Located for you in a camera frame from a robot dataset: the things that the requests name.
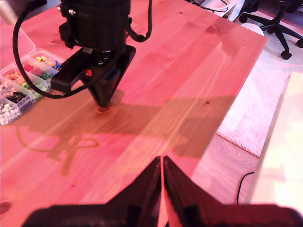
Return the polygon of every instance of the black cable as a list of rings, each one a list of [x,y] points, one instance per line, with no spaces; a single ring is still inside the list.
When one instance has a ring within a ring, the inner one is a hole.
[[[200,7],[200,8],[206,9],[206,10],[210,10],[210,11],[212,11],[213,13],[215,13],[215,12],[224,13],[224,12],[227,12],[227,11],[228,11],[228,7],[226,8],[225,11],[220,11],[220,10],[215,10],[215,9],[211,9],[211,8],[206,7],[206,6],[203,6],[202,3],[203,3],[204,1],[205,1],[205,0],[203,0],[203,1],[200,2],[200,3],[198,3],[198,2],[196,2],[195,0],[192,0],[192,2],[193,2],[194,5],[196,5],[196,6]],[[220,1],[223,2],[226,6],[228,6],[228,4],[227,4],[226,1],[224,1],[224,0],[220,0]]]
[[[146,37],[143,35],[138,35],[132,28],[130,23],[127,23],[126,25],[126,31],[129,34],[129,36],[134,39],[135,41],[142,43],[146,41],[152,34],[152,0],[148,3],[148,30],[146,33]]]
[[[18,20],[17,20],[17,22],[15,24],[15,27],[14,27],[14,32],[13,32],[13,53],[14,53],[14,58],[15,58],[16,65],[17,65],[17,67],[18,67],[21,75],[23,76],[25,82],[35,92],[37,92],[38,94],[40,94],[42,96],[45,96],[47,98],[52,98],[52,99],[67,98],[67,97],[75,95],[76,93],[79,93],[79,92],[81,92],[81,91],[89,88],[95,82],[97,82],[100,79],[100,77],[98,77],[98,76],[92,77],[92,79],[91,79],[90,82],[88,82],[85,85],[83,85],[83,86],[81,86],[81,87],[73,90],[69,94],[65,94],[65,95],[52,95],[52,94],[49,94],[49,93],[47,93],[45,91],[42,91],[38,87],[36,87],[36,85],[27,76],[27,74],[26,74],[26,72],[25,72],[25,70],[24,70],[24,68],[22,66],[21,60],[20,60],[20,55],[19,55],[19,51],[18,51],[18,35],[19,35],[19,30],[20,30],[21,24],[23,23],[23,21],[25,20],[25,18],[29,14],[29,12],[31,12],[31,11],[33,11],[33,10],[35,10],[35,9],[37,9],[37,8],[45,5],[45,4],[47,4],[46,0],[34,0],[34,1],[30,2],[26,6],[26,8],[24,9],[24,11],[21,13],[20,17],[18,18]],[[152,20],[151,20],[152,13],[151,13],[151,11],[152,11],[152,0],[150,0],[150,5],[149,5],[149,21],[148,21],[149,22],[149,30],[148,30],[148,33],[147,33],[146,37],[144,37],[145,40],[147,40],[151,36],[151,32],[152,32]],[[104,71],[107,71],[110,68],[114,67],[114,65],[117,63],[120,55],[122,54],[120,52],[121,50],[122,50],[122,47],[117,48],[117,50],[115,51],[115,56],[114,56],[113,60],[104,67]]]
[[[251,175],[251,174],[254,174],[254,173],[255,173],[255,172],[248,173],[248,174],[246,174],[246,175],[242,178],[241,183],[240,183],[240,186],[239,186],[239,190],[238,190],[237,204],[239,204],[240,190],[241,190],[241,186],[242,186],[242,182],[243,182],[244,178],[247,177],[248,175]]]

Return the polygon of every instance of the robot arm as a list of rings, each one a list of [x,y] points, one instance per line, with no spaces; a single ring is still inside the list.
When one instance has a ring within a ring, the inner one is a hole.
[[[27,77],[18,53],[18,32],[28,14],[47,5],[46,0],[27,4],[15,24],[13,52],[18,69],[28,85],[48,98],[65,98],[89,89],[97,104],[106,107],[132,61],[135,48],[125,44],[129,34],[138,42],[146,41],[152,32],[152,0],[149,1],[148,32],[138,35],[131,29],[130,0],[61,0],[60,11],[66,22],[59,27],[65,46],[81,49],[61,65],[51,79],[51,87],[64,95],[52,95],[38,89]],[[72,90],[78,81],[83,86]]]

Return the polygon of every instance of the wooden table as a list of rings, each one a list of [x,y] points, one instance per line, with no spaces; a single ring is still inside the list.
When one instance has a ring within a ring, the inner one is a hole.
[[[133,0],[133,27],[147,29],[148,1]],[[23,30],[37,48],[60,57],[64,19],[56,9]],[[89,92],[43,98],[1,128],[1,226],[20,226],[52,204],[105,203],[157,156],[169,155],[189,176],[231,107],[266,38],[183,0],[155,0],[153,33],[137,54],[108,112]],[[167,221],[161,203],[159,226]]]
[[[303,73],[293,73],[276,109],[246,203],[274,203],[303,215]]]

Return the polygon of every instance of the wood knot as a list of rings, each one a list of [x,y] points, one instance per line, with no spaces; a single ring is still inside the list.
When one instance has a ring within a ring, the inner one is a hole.
[[[10,208],[11,208],[11,203],[10,202],[2,202],[0,204],[0,215],[5,214],[6,212],[8,212]]]

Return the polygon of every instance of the carpet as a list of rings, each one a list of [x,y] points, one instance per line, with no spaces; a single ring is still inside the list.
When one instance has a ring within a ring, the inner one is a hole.
[[[253,14],[271,19],[261,12]],[[261,25],[250,19],[247,23]],[[281,24],[303,35],[303,30]],[[217,131],[217,135],[257,157],[261,154],[285,80],[292,72],[303,71],[303,48],[295,46],[297,39],[285,35],[292,57],[283,60],[280,53],[284,49],[278,38],[267,32],[264,36],[268,37],[268,42]]]

